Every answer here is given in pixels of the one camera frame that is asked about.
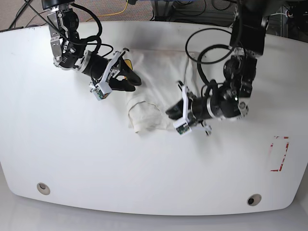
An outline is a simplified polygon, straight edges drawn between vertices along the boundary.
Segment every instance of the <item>gray floor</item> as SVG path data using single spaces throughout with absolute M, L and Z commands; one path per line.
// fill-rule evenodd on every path
M 96 15 L 119 12 L 126 5 L 125 0 L 76 0 L 75 3 L 83 5 L 92 10 Z M 0 30 L 7 29 L 15 18 L 16 13 L 24 4 L 24 0 L 0 0 Z M 218 8 L 225 8 L 229 3 L 221 0 L 215 0 Z M 41 0 L 33 0 L 31 5 L 38 11 L 42 12 Z M 204 9 L 204 0 L 196 0 L 193 4 L 185 6 L 186 9 L 201 12 Z M 214 10 L 211 0 L 206 0 L 206 9 Z M 74 9 L 78 14 L 81 22 L 86 21 L 89 15 L 78 9 Z M 35 13 L 27 8 L 16 26 L 26 26 Z M 101 21 L 149 21 L 152 18 L 152 6 L 150 0 L 139 0 L 136 5 L 128 5 L 128 8 L 122 14 L 101 17 Z M 31 24 L 42 25 L 44 22 L 36 17 Z

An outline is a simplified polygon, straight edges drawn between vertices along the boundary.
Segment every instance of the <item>white towel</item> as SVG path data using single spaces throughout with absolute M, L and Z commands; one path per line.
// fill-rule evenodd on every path
M 128 117 L 135 132 L 147 128 L 174 130 L 165 111 L 181 100 L 178 81 L 197 93 L 195 65 L 184 52 L 131 50 L 125 55 L 142 85 L 126 93 Z

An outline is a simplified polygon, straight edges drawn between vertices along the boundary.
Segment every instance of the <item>red tape marking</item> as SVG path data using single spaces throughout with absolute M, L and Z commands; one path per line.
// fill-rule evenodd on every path
M 276 139 L 289 139 L 288 136 L 284 136 L 283 138 L 282 138 L 282 137 L 280 138 L 280 136 L 275 136 L 275 138 L 276 138 Z M 273 149 L 273 145 L 274 145 L 274 143 L 272 143 L 272 144 L 270 145 L 269 154 L 271 153 L 271 151 L 272 151 L 272 149 Z M 285 154 L 284 154 L 284 156 L 283 156 L 283 159 L 282 159 L 282 163 L 281 163 L 281 165 L 280 165 L 280 168 L 279 168 L 279 169 L 276 169 L 276 170 L 271 170 L 271 172 L 278 172 L 278 171 L 281 172 L 282 167 L 283 167 L 283 164 L 284 164 L 285 157 L 287 156 L 288 148 L 289 148 L 289 142 L 287 142 L 287 144 L 286 144 L 286 146 L 285 146 Z

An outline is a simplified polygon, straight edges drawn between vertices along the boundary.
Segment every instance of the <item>wire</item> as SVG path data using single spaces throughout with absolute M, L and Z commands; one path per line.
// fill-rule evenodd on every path
M 28 22 L 28 24 L 25 26 L 25 28 L 26 28 L 27 26 L 29 26 L 29 24 L 32 22 L 33 19 L 35 19 L 36 16 L 37 16 L 37 14 L 30 20 L 30 22 Z
M 203 114 L 204 114 L 204 106 L 205 106 L 205 99 L 207 99 L 210 96 L 210 92 L 211 90 L 213 91 L 213 95 L 212 95 L 212 101 L 213 104 L 216 105 L 217 104 L 217 96 L 218 96 L 218 85 L 220 83 L 217 83 L 214 79 L 212 79 L 208 85 L 204 85 L 201 88 L 201 106 L 202 106 L 202 110 L 201 113 L 196 116 L 197 119 L 202 118 Z M 203 89 L 204 87 L 207 86 L 206 90 L 205 90 L 205 95 L 203 95 Z
M 244 58 L 241 60 L 241 64 L 239 66 L 239 68 L 234 72 L 234 74 L 238 74 L 240 73 L 244 66 L 245 66 L 245 61 L 246 61 L 246 57 L 247 57 L 247 54 L 246 54 L 246 50 L 244 48 L 244 46 L 242 45 L 242 43 L 240 42 L 240 46 L 243 48 L 243 51 L 244 51 Z M 229 47 L 227 45 L 222 45 L 222 44 L 218 44 L 218 45 L 214 45 L 211 47 L 208 47 L 207 49 L 203 50 L 199 56 L 198 56 L 198 61 L 201 61 L 203 56 L 210 50 L 213 50 L 213 49 L 226 49 L 226 50 L 229 50 Z M 198 73 L 199 73 L 199 76 L 201 78 L 201 80 L 204 82 L 205 85 L 209 85 L 210 84 L 210 81 L 207 80 L 206 78 L 206 75 L 204 74 L 203 72 L 203 69 L 202 69 L 202 66 L 201 64 L 197 64 L 197 70 L 198 70 Z
M 212 83 L 211 85 L 223 85 L 223 83 Z M 203 90 L 204 90 L 204 88 L 205 87 L 208 87 L 208 85 L 206 85 L 206 84 L 204 84 L 203 86 L 202 86 L 202 88 L 201 88 L 201 92 L 200 92 L 200 95 L 201 95 L 201 97 L 204 97 L 204 95 L 203 95 Z
M 290 10 L 290 8 L 286 7 L 285 5 L 282 5 L 283 7 L 285 7 L 287 10 Z
M 75 45 L 80 45 L 80 46 L 86 46 L 86 45 L 98 45 L 98 43 L 87 43 L 86 40 L 84 43 L 76 43 L 76 42 L 72 42 L 69 38 L 67 38 L 64 34 L 62 34 L 53 24 L 51 24 L 50 22 L 48 22 L 44 17 L 42 17 L 32 6 L 29 2 L 27 2 L 26 0 L 24 0 L 27 5 L 31 8 L 31 10 L 33 10 L 44 22 L 45 24 L 48 24 L 53 30 L 55 30 L 59 35 L 61 35 L 64 39 L 66 39 L 67 41 L 69 41 L 72 44 Z M 108 44 L 101 44 L 101 46 L 107 46 L 109 47 L 110 45 Z
M 94 67 L 102 58 L 106 57 L 107 55 L 111 54 L 111 53 L 114 51 L 113 46 L 106 44 L 106 47 L 110 47 L 111 50 L 110 50 L 108 53 L 104 54 L 99 60 L 97 60 L 95 63 L 93 63 L 93 65 L 91 65 L 91 67 L 90 67 L 90 77 L 91 77 L 92 81 L 94 81 L 93 76 L 92 76 L 92 69 L 93 69 L 93 67 Z
M 198 64 L 216 64 L 216 63 L 219 63 L 220 61 L 226 59 L 233 51 L 234 49 L 236 48 L 236 46 L 239 44 L 240 40 L 241 40 L 241 36 L 242 36 L 242 31 L 243 31 L 243 16 L 242 16 L 242 6 L 240 4 L 240 0 L 237 0 L 237 6 L 238 6 L 238 14 L 239 14 L 239 32 L 237 34 L 237 38 L 234 42 L 234 45 L 232 46 L 232 48 L 230 49 L 230 51 L 225 55 L 223 56 L 222 58 L 216 60 L 216 61 L 213 61 L 213 62 L 202 62 L 202 61 L 198 61 L 194 58 L 191 57 L 191 55 L 189 54 L 188 52 L 188 43 L 189 41 L 191 40 L 191 38 L 195 35 L 195 34 L 198 34 L 200 33 L 201 31 L 206 31 L 206 30 L 220 30 L 220 31 L 224 31 L 224 32 L 227 32 L 229 33 L 229 31 L 226 31 L 226 30 L 223 30 L 223 29 L 220 29 L 220 28 L 206 28 L 206 29 L 202 29 L 202 30 L 198 30 L 197 32 L 193 33 L 189 38 L 188 40 L 186 41 L 186 44 L 185 44 L 185 52 L 186 52 L 186 55 L 191 59 L 193 60 L 194 62 L 198 63 Z
M 127 9 L 127 6 L 128 6 L 128 1 L 126 2 L 126 6 L 125 6 L 124 10 L 122 10 L 122 11 L 120 11 L 120 12 L 117 12 L 117 13 L 110 13 L 110 14 L 99 15 L 99 16 L 97 16 L 97 17 L 100 18 L 100 17 L 105 17 L 105 16 L 112 16 L 112 15 L 121 14 L 121 13 L 123 13 L 123 12 Z
M 229 1 L 229 5 L 228 5 L 228 6 L 226 6 L 226 7 L 223 8 L 223 9 L 219 9 L 219 8 L 217 8 L 217 7 L 215 6 L 214 1 L 215 1 L 215 0 L 212 0 L 212 6 L 214 7 L 215 10 L 218 10 L 218 11 L 225 11 L 225 10 L 229 9 L 229 8 L 231 7 L 231 5 L 232 5 L 232 2 Z
M 189 1 L 188 3 L 183 3 L 181 1 L 175 1 L 178 5 L 181 5 L 181 6 L 187 6 L 187 5 L 190 5 L 192 4 L 192 1 Z
M 177 13 L 185 15 L 185 16 L 200 16 L 206 11 L 206 1 L 205 0 L 203 0 L 203 1 L 204 1 L 205 6 L 204 6 L 203 11 L 199 14 L 185 14 L 185 13 L 182 13 L 182 12 L 179 12 L 179 11 L 177 11 Z
M 273 13 L 273 14 L 271 14 L 270 16 L 274 16 L 274 15 L 284 15 L 284 16 L 286 16 L 286 14 L 285 13 Z
M 98 26 L 98 33 L 97 33 L 97 35 L 96 36 L 87 37 L 85 40 L 86 40 L 86 42 L 92 42 L 92 41 L 95 41 L 95 40 L 97 41 L 96 48 L 93 51 L 94 54 L 97 54 L 99 49 L 100 49 L 100 47 L 101 47 L 102 40 L 101 40 L 100 37 L 101 37 L 102 32 L 103 32 L 103 27 L 102 27 L 102 24 L 101 24 L 100 20 L 98 19 L 98 17 L 96 17 L 96 15 L 92 11 L 90 11 L 89 9 L 87 9 L 87 8 L 85 8 L 83 6 L 80 6 L 80 5 L 76 4 L 76 3 L 71 3 L 71 6 L 76 7 L 78 9 L 80 9 L 80 10 L 83 10 L 83 11 L 87 12 L 96 21 L 97 26 Z
M 154 11 L 152 11 L 152 12 L 153 12 L 153 17 L 150 19 L 150 21 L 153 21 L 153 19 L 154 19 L 154 17 L 155 17 L 155 16 L 154 16 Z
M 14 27 L 16 26 L 16 21 L 19 19 L 19 17 L 21 16 L 21 14 L 25 11 L 27 4 L 32 2 L 32 0 L 25 0 L 25 3 L 23 4 L 23 6 L 19 9 L 19 11 L 16 14 L 16 17 L 14 18 L 14 20 L 12 21 L 12 23 L 10 24 L 8 29 L 11 29 L 14 25 Z

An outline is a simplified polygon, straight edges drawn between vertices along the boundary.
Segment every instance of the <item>yellow cable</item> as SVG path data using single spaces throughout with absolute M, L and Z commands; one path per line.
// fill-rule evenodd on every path
M 112 16 L 112 15 L 121 14 L 121 13 L 123 13 L 127 9 L 127 6 L 128 6 L 128 0 L 126 2 L 126 6 L 125 6 L 124 10 L 122 10 L 120 12 L 117 12 L 117 13 L 110 13 L 110 14 L 99 15 L 97 17 L 100 18 L 100 17 L 105 17 L 105 16 Z

